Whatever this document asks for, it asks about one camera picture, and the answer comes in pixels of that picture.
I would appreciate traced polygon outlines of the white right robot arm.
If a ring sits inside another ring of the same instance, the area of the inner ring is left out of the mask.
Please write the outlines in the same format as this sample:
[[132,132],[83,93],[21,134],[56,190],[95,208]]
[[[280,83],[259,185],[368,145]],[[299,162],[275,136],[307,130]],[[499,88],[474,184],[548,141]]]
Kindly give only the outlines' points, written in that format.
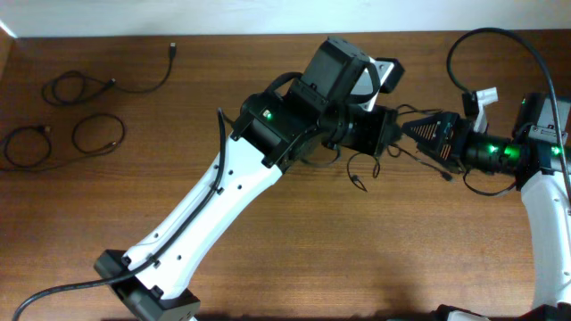
[[464,119],[443,112],[403,124],[420,152],[447,171],[467,176],[473,170],[515,178],[532,235],[534,302],[524,320],[570,318],[570,200],[565,173],[570,151],[557,144],[550,98],[525,95],[510,138],[491,136],[485,118]]

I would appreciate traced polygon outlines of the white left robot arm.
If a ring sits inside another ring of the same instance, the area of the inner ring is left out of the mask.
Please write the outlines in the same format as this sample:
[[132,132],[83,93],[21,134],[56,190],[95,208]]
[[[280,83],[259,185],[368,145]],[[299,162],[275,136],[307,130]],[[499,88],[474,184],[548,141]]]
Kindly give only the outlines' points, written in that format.
[[178,206],[126,251],[107,250],[95,271],[140,320],[190,320],[189,291],[203,257],[236,217],[317,145],[378,157],[400,137],[397,113],[376,103],[398,84],[394,58],[373,58],[329,37],[302,72],[287,72],[249,96],[219,154]]

